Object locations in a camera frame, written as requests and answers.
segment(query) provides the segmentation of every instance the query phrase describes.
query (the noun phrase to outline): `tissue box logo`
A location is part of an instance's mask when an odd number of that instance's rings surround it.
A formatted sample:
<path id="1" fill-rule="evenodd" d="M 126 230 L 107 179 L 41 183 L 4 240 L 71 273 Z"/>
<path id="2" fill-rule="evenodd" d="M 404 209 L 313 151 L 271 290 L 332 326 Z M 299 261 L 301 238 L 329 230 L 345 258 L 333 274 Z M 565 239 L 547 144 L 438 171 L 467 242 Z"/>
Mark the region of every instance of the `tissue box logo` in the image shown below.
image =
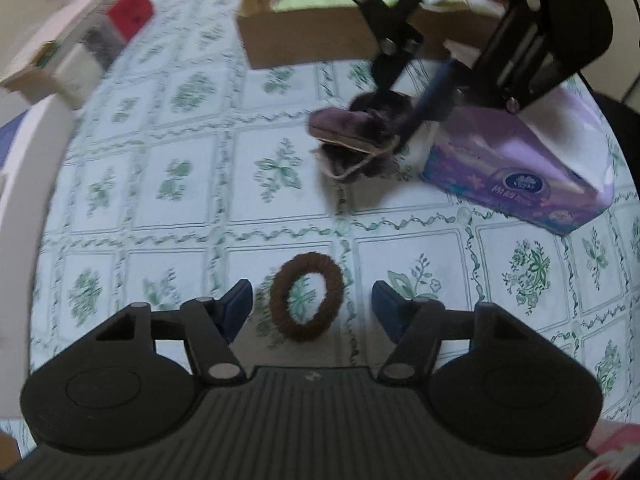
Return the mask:
<path id="1" fill-rule="evenodd" d="M 513 173 L 504 179 L 504 185 L 518 191 L 539 193 L 542 191 L 545 183 L 540 177 L 530 173 Z"/>

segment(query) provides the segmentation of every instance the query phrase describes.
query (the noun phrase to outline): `tablecloth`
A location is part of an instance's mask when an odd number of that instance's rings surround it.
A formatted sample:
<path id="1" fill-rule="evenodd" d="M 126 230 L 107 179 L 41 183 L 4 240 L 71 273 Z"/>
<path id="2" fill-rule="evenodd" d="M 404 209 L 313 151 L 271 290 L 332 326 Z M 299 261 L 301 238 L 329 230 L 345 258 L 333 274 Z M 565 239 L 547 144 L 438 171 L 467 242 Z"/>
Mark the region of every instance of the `tablecloth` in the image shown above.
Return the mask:
<path id="1" fill-rule="evenodd" d="M 452 309 L 500 304 L 596 376 L 604 417 L 640 422 L 640 202 L 613 136 L 614 203 L 567 237 L 422 182 L 420 137 L 392 176 L 338 186 L 309 153 L 305 118 L 369 89 L 368 63 L 253 71 L 234 25 L 239 0 L 153 1 L 156 16 L 83 109 L 60 169 L 36 270 L 32 370 L 132 301 L 176 308 L 241 278 L 255 291 L 232 345 L 243 365 L 379 367 L 392 344 L 370 290 L 386 280 Z M 435 69 L 414 62 L 397 88 L 416 94 Z M 281 264 L 308 251 L 339 264 L 345 299 L 329 332 L 299 345 L 271 323 L 268 291 Z M 319 276 L 299 280 L 293 316 L 312 316 L 323 293 Z M 440 362 L 466 345 L 444 344 Z M 180 343 L 158 349 L 187 366 Z M 0 426 L 33 447 L 23 421 Z"/>

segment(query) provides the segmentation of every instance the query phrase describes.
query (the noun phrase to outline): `circular pad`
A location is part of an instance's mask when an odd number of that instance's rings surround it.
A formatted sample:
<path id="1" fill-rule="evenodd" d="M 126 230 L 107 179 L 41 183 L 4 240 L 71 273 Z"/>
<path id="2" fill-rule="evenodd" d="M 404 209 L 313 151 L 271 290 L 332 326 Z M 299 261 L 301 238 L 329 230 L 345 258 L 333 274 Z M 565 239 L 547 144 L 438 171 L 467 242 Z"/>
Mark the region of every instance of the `circular pad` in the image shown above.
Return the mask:
<path id="1" fill-rule="evenodd" d="M 142 446 L 175 427 L 195 396 L 191 375 L 151 352 L 93 348 L 59 357 L 26 381 L 20 398 L 36 441 L 59 449 Z"/>
<path id="2" fill-rule="evenodd" d="M 584 444 L 602 409 L 587 370 L 528 342 L 445 364 L 431 378 L 429 399 L 444 426 L 474 446 L 527 456 Z"/>
<path id="3" fill-rule="evenodd" d="M 289 293 L 298 279 L 312 272 L 322 275 L 326 293 L 313 319 L 299 324 L 289 313 Z M 313 341 L 334 322 L 343 297 L 342 272 L 330 257 L 319 253 L 298 254 L 284 264 L 273 279 L 269 300 L 271 321 L 288 339 L 298 342 Z"/>

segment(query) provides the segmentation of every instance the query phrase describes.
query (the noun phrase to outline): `white wall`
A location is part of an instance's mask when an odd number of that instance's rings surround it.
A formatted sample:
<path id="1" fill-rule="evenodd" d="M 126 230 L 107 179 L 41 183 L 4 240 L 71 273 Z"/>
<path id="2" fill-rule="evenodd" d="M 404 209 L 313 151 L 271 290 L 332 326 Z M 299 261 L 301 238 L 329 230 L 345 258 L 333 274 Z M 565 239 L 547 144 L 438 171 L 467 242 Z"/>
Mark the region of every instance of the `white wall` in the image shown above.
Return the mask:
<path id="1" fill-rule="evenodd" d="M 640 73 L 640 18 L 633 0 L 606 1 L 613 17 L 613 41 L 582 74 L 595 91 L 621 100 Z"/>

